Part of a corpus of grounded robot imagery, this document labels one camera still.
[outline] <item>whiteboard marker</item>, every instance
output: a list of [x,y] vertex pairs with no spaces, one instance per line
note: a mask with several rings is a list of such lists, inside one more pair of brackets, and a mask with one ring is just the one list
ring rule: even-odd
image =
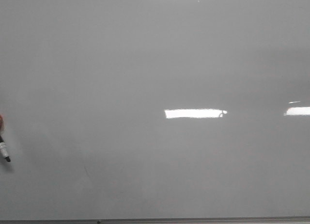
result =
[[0,136],[0,153],[6,159],[7,162],[11,161],[9,154],[6,150],[6,144],[1,136]]

